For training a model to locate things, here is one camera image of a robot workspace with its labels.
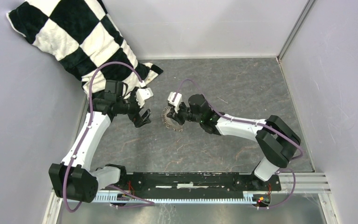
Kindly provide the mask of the keyring loop with red tag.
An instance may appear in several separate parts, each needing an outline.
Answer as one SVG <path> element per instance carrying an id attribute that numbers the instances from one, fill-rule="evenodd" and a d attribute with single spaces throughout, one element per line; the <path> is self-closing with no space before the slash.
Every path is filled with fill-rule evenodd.
<path id="1" fill-rule="evenodd" d="M 171 107 L 170 106 L 166 106 L 161 114 L 161 118 L 162 118 L 162 122 L 163 124 L 166 126 L 166 128 L 168 129 L 172 129 L 176 132 L 182 132 L 183 131 L 183 126 L 179 125 L 177 123 L 174 123 L 174 121 L 168 117 L 168 114 L 171 111 Z"/>

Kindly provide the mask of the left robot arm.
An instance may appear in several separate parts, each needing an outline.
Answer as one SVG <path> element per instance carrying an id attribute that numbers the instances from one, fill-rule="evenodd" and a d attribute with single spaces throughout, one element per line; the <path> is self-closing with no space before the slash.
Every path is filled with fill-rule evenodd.
<path id="1" fill-rule="evenodd" d="M 105 165 L 94 172 L 91 162 L 99 142 L 119 115 L 127 115 L 136 128 L 150 123 L 150 110 L 143 115 L 145 101 L 153 96 L 151 88 L 128 90 L 121 81 L 108 81 L 103 92 L 93 95 L 84 125 L 68 154 L 59 164 L 51 164 L 48 174 L 55 194 L 60 198 L 90 203 L 99 190 L 108 186 L 123 190 L 128 184 L 126 169 L 120 165 Z"/>

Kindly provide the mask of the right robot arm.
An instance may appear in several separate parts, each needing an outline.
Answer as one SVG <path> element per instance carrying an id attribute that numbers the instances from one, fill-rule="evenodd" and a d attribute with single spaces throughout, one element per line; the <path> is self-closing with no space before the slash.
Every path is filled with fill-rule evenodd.
<path id="1" fill-rule="evenodd" d="M 198 123 L 209 134 L 236 136 L 257 142 L 264 157 L 250 178 L 255 190 L 265 189 L 270 178 L 296 158 L 295 153 L 301 144 L 299 136 L 280 117 L 234 117 L 214 109 L 202 94 L 192 95 L 185 104 L 180 93 L 171 92 L 161 117 L 164 125 L 174 131 L 181 132 L 188 121 Z"/>

